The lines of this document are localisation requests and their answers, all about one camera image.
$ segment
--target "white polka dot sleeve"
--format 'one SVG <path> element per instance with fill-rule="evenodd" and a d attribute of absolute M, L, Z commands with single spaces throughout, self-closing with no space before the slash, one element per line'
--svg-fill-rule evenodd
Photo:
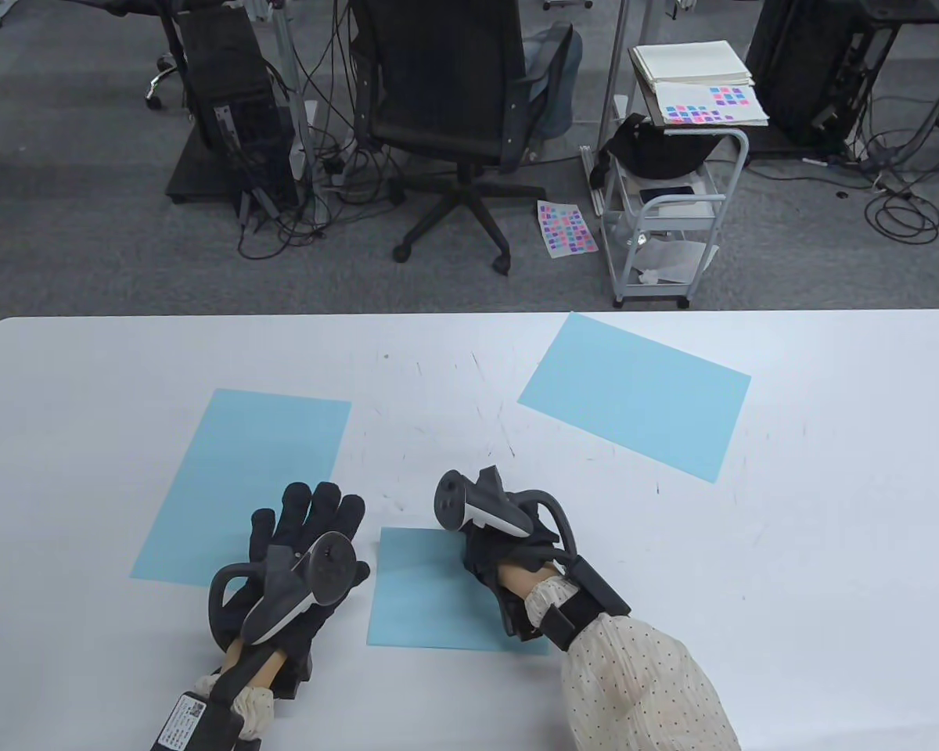
<path fill-rule="evenodd" d="M 544 580 L 526 600 L 538 626 L 577 587 Z M 603 613 L 563 659 L 567 719 L 580 751 L 739 751 L 713 684 L 685 645 L 647 623 Z"/>

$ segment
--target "sleeve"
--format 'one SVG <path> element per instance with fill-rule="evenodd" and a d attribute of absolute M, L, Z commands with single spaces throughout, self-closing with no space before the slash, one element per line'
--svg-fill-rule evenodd
<path fill-rule="evenodd" d="M 544 580 L 526 600 L 538 626 L 577 586 Z M 713 684 L 685 645 L 629 616 L 605 613 L 563 659 L 567 722 L 579 751 L 740 751 Z"/>
<path fill-rule="evenodd" d="M 195 682 L 195 693 L 208 699 L 216 680 L 219 680 L 219 673 L 202 676 Z M 243 718 L 240 740 L 256 740 L 264 735 L 275 719 L 274 694 L 260 686 L 247 686 L 233 700 L 233 711 Z"/>

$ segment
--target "metal pole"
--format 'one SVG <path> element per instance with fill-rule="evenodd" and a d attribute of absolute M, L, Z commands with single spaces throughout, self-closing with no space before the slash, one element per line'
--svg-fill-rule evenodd
<path fill-rule="evenodd" d="M 640 24 L 640 39 L 637 44 L 649 44 L 657 38 L 660 28 L 660 7 L 663 0 L 644 0 L 644 20 Z M 616 21 L 616 40 L 612 44 L 612 61 L 609 63 L 609 85 L 605 89 L 605 102 L 602 104 L 602 120 L 598 129 L 598 151 L 605 145 L 609 136 L 609 123 L 613 120 L 613 97 L 616 94 L 616 79 L 619 77 L 619 63 L 623 58 L 624 44 L 626 44 L 626 22 L 630 16 L 630 0 L 620 0 L 619 18 Z"/>
<path fill-rule="evenodd" d="M 288 86 L 288 110 L 292 114 L 292 125 L 295 135 L 302 144 L 309 165 L 310 189 L 313 191 L 313 223 L 325 225 L 330 219 L 330 210 L 327 207 L 323 188 L 319 184 L 319 162 L 316 160 L 316 151 L 313 139 L 310 137 L 309 120 L 306 117 L 306 105 L 302 100 L 302 78 L 299 76 L 299 62 L 295 59 L 295 46 L 292 43 L 292 32 L 285 16 L 284 0 L 272 3 L 272 21 L 275 25 L 275 40 L 279 44 L 279 57 L 282 63 L 282 75 L 285 85 Z"/>
<path fill-rule="evenodd" d="M 651 7 L 652 0 L 645 0 Z M 597 153 L 605 145 L 609 134 L 609 122 L 612 122 L 612 97 L 616 94 L 616 78 L 619 75 L 619 59 L 623 56 L 626 44 L 626 22 L 630 17 L 630 0 L 619 0 L 619 18 L 616 20 L 616 40 L 612 43 L 612 60 L 609 61 L 609 83 L 605 87 L 605 103 L 602 104 L 602 121 L 599 122 L 598 141 L 595 141 Z"/>

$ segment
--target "label sticker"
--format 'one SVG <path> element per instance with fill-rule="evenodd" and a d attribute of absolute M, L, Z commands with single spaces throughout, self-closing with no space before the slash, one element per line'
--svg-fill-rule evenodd
<path fill-rule="evenodd" d="M 198 727 L 198 721 L 202 718 L 204 710 L 205 702 L 187 694 L 181 694 L 181 698 L 177 700 L 174 710 L 170 713 L 170 718 L 160 731 L 157 743 L 171 751 L 184 751 L 195 728 Z"/>

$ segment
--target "computer tower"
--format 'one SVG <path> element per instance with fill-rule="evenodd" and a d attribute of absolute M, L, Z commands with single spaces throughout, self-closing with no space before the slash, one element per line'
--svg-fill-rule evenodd
<path fill-rule="evenodd" d="M 899 27 L 859 0 L 768 0 L 747 65 L 770 125 L 815 155 L 842 153 Z"/>
<path fill-rule="evenodd" d="M 179 13 L 176 20 L 187 60 L 187 96 L 194 99 L 199 121 L 186 147 L 186 152 L 197 148 L 191 156 L 198 161 L 190 161 L 202 161 L 204 146 L 237 211 L 244 194 L 269 214 L 298 207 L 288 158 L 294 137 L 290 112 L 275 99 L 246 11 L 203 7 Z"/>

